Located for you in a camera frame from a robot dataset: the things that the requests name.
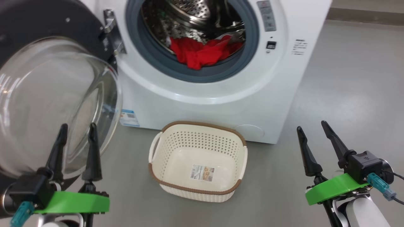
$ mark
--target red cloth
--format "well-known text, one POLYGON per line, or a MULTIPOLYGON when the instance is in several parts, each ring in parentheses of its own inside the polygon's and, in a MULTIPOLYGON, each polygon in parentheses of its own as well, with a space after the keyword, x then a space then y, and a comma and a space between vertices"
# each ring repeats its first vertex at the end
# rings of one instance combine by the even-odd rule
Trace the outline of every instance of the red cloth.
POLYGON ((220 40, 210 40, 203 45, 188 37, 170 37, 170 49, 177 55, 180 63, 186 63, 188 68, 200 70, 204 65, 214 65, 226 59, 243 45, 241 42, 229 44, 230 38, 231 36, 224 36, 220 40))

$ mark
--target metal hinge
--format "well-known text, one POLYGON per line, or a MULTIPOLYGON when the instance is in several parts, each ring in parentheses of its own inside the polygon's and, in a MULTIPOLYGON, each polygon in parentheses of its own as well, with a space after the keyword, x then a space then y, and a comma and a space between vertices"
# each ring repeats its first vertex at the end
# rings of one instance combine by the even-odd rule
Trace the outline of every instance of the metal hinge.
POLYGON ((115 14, 112 9, 104 9, 104 31, 109 36, 112 47, 114 49, 114 55, 119 53, 126 54, 124 42, 122 41, 121 33, 119 32, 118 24, 116 22, 115 14))

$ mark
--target teal connector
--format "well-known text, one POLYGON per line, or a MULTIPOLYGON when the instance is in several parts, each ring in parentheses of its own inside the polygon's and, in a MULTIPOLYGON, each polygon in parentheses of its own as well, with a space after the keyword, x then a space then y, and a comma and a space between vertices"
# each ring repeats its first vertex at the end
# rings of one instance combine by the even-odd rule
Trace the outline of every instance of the teal connector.
POLYGON ((10 221, 11 227, 23 227, 24 223, 34 213, 34 210, 35 208, 31 202, 22 202, 10 221))
POLYGON ((392 201, 393 197, 397 195, 395 191, 389 188, 390 185, 387 184, 382 178, 377 176, 374 172, 368 175, 367 182, 375 189, 383 193, 384 198, 386 198, 388 201, 392 201))

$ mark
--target gray floor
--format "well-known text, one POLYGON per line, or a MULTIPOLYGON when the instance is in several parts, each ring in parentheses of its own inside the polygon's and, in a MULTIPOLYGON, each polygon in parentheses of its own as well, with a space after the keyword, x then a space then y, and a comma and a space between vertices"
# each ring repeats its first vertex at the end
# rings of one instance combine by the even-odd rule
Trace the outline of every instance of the gray floor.
MULTIPOLYGON (((338 166, 321 120, 350 149, 369 150, 404 174, 403 59, 403 28, 328 21, 279 143, 248 143, 243 182, 221 204, 164 192, 147 169, 157 131, 118 126, 102 157, 104 179, 97 183, 111 195, 111 212, 96 216, 94 226, 329 226, 323 207, 308 206, 305 200, 304 190, 313 179, 303 171, 296 127, 303 127, 327 177, 338 166)), ((404 181, 396 180, 392 188, 404 199, 404 181)), ((403 225, 404 206, 388 202, 376 190, 372 197, 392 227, 403 225)))

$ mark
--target green plastic part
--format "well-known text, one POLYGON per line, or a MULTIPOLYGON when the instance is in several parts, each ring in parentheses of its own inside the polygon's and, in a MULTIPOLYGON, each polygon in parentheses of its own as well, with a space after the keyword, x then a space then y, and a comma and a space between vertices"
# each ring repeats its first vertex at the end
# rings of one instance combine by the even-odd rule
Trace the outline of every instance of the green plastic part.
POLYGON ((109 198, 101 195, 56 191, 48 206, 36 214, 70 214, 109 212, 109 198))
POLYGON ((367 185, 358 184, 349 174, 344 173, 314 186, 306 192, 306 199, 309 205, 313 205, 367 185))

